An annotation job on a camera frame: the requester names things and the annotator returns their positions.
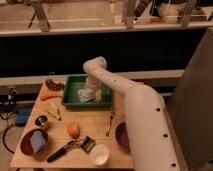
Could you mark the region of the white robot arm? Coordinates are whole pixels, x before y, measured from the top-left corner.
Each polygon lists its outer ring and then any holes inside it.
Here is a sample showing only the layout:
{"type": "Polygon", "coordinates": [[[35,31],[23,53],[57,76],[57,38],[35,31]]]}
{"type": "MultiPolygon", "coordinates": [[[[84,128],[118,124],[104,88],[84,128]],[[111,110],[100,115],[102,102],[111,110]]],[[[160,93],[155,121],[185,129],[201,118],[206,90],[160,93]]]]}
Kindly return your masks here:
{"type": "Polygon", "coordinates": [[[104,57],[83,64],[86,86],[101,83],[124,96],[124,115],[135,171],[181,171],[165,116],[163,97],[152,87],[106,70],[104,57]]]}

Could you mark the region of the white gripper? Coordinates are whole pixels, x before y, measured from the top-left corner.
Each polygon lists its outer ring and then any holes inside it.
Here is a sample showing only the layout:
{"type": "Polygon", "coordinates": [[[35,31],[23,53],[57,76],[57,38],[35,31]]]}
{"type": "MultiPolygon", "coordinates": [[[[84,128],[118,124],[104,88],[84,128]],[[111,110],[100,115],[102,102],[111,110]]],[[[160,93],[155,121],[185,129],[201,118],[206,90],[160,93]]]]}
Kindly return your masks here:
{"type": "Polygon", "coordinates": [[[85,88],[95,101],[100,101],[102,98],[101,82],[91,76],[86,78],[85,88]]]}

